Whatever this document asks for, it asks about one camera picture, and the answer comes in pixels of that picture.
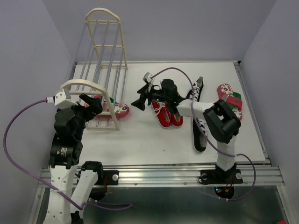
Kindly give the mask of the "pink sandal with green strap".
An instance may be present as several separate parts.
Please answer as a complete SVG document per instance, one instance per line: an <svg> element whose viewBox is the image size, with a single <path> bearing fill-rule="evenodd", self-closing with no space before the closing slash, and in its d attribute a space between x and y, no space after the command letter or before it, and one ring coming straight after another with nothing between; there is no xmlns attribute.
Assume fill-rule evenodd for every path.
<svg viewBox="0 0 299 224"><path fill-rule="evenodd" d="M118 103L118 102L114 103L113 98L110 98L110 100L111 100L111 103L114 105L114 113L116 115L116 118L118 118L118 119L124 118L129 114L129 107L127 104ZM98 114L96 117L111 118L111 113L110 113L110 110L109 110L105 100L103 103L103 112Z"/></svg>

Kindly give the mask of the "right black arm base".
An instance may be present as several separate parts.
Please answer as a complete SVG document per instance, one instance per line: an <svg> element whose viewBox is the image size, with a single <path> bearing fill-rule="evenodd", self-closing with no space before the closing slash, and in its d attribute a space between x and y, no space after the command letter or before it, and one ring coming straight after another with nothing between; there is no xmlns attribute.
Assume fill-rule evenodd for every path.
<svg viewBox="0 0 299 224"><path fill-rule="evenodd" d="M235 194L234 184L242 184L243 178L239 169L228 175L216 169L206 169L200 171L198 182L202 185L214 185L214 192L218 197L230 200Z"/></svg>

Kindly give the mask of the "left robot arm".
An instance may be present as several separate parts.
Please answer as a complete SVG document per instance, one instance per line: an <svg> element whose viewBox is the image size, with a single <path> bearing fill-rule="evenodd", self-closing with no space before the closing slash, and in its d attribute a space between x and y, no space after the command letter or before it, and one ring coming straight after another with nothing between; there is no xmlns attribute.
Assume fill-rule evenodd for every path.
<svg viewBox="0 0 299 224"><path fill-rule="evenodd" d="M79 174L77 186L73 180L83 149L82 136L86 122L102 112L101 100L84 93L80 99L88 107L63 97L65 108L55 114L55 135L50 150L51 184L45 224L81 224L83 213L94 184L101 183L104 172L101 162L87 161Z"/></svg>

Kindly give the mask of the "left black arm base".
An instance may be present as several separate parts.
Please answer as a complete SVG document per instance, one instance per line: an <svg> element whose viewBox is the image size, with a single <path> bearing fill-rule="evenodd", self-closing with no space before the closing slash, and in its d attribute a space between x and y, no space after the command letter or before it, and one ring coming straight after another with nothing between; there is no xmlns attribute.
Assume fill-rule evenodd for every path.
<svg viewBox="0 0 299 224"><path fill-rule="evenodd" d="M108 192L108 186L116 186L118 185L118 181L118 170L104 170L103 174L98 176L89 197L97 201L102 200Z"/></svg>

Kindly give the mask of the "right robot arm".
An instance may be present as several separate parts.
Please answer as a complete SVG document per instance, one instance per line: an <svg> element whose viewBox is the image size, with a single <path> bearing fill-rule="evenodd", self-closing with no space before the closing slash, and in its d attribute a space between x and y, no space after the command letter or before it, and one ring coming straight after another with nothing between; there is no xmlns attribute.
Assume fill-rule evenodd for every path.
<svg viewBox="0 0 299 224"><path fill-rule="evenodd" d="M131 105L142 111L145 110L145 102L150 105L157 101L167 104L169 111L176 115L203 119L217 142L218 168L215 170L215 177L220 182L231 178L231 168L235 166L235 140L241 122L224 100L203 103L183 98L171 79L164 79L160 89L155 89L152 83L146 83L137 93L139 98Z"/></svg>

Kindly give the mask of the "cream shoe shelf with metal rods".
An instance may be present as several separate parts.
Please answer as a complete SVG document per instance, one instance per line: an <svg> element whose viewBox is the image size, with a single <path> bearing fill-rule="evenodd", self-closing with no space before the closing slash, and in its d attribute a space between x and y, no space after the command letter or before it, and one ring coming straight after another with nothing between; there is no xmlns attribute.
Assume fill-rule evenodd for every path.
<svg viewBox="0 0 299 224"><path fill-rule="evenodd" d="M114 103L123 101L128 62L121 19L106 8L94 8L84 18L84 27L69 68L67 81L61 88L69 90L72 100L87 104L79 98L82 93L104 100L111 118L94 117L87 122L90 130L119 131Z"/></svg>

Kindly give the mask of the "red canvas sneaker left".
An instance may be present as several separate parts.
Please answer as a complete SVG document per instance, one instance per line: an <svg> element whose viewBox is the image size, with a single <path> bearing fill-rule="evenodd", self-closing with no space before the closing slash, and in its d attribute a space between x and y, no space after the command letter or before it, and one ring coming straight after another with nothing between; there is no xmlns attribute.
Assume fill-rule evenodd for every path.
<svg viewBox="0 0 299 224"><path fill-rule="evenodd" d="M171 126L171 116L166 103L160 101L152 101L151 106L160 126L164 129L169 128Z"/></svg>

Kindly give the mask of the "red canvas sneaker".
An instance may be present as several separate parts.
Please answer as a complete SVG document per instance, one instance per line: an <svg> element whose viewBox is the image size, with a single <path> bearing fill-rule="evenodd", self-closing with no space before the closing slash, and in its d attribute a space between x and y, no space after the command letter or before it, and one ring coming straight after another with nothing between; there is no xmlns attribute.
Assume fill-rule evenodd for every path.
<svg viewBox="0 0 299 224"><path fill-rule="evenodd" d="M171 113L171 124L176 128L180 128L183 124L183 117Z"/></svg>
<svg viewBox="0 0 299 224"><path fill-rule="evenodd" d="M151 106L160 126L164 129L169 128L171 126L171 116L166 103L160 101L152 101Z"/></svg>

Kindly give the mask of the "red canvas sneaker right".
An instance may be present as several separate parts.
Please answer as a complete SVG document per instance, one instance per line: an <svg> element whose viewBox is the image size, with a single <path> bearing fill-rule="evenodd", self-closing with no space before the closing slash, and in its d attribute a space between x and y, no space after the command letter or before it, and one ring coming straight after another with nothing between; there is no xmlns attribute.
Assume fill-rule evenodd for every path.
<svg viewBox="0 0 299 224"><path fill-rule="evenodd" d="M180 128L183 124L183 117L171 113L171 124L176 128Z"/></svg>

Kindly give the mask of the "black canvas sneaker upper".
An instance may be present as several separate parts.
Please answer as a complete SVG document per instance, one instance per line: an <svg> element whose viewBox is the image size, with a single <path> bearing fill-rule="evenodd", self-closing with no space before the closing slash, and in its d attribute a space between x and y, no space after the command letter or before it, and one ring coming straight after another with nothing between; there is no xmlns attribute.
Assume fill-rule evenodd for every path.
<svg viewBox="0 0 299 224"><path fill-rule="evenodd" d="M193 84L192 88L188 91L186 98L192 99L194 102L200 101L200 96L204 87L204 78L199 77Z"/></svg>

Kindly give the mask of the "black canvas sneaker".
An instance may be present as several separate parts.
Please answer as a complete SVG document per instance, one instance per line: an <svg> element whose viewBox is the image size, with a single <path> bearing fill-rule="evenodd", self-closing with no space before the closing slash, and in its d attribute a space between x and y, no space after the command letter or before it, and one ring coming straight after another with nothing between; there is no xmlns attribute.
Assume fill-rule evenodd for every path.
<svg viewBox="0 0 299 224"><path fill-rule="evenodd" d="M188 91L186 98L192 99L194 102L200 101L200 96L204 87L204 78L199 77L193 84L192 88Z"/></svg>
<svg viewBox="0 0 299 224"><path fill-rule="evenodd" d="M207 136L208 127L206 122L202 119L196 119L196 120L203 133ZM193 146L197 152L202 153L206 149L207 140L203 135L203 133L199 130L199 127L197 126L195 119L193 119L192 120Z"/></svg>

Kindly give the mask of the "black canvas sneaker lower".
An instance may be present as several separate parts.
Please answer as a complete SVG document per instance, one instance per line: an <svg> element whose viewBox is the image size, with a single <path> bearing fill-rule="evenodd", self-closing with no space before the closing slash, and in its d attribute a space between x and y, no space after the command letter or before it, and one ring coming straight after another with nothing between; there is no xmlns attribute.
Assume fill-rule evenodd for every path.
<svg viewBox="0 0 299 224"><path fill-rule="evenodd" d="M196 119L196 120L203 133L207 136L208 127L206 122L202 119ZM203 135L203 133L199 130L199 127L197 126L195 119L193 119L192 120L193 146L197 152L202 153L206 149L207 140Z"/></svg>

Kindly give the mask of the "aluminium mounting rail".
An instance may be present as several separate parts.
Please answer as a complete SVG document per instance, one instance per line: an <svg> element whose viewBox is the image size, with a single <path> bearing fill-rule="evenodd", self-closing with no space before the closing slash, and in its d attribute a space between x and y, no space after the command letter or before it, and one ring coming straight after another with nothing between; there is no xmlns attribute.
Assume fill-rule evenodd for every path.
<svg viewBox="0 0 299 224"><path fill-rule="evenodd" d="M255 186L283 186L278 167L256 165ZM214 165L188 166L105 166L104 170L117 170L118 184L112 188L202 187L198 178L202 170L212 170Z"/></svg>

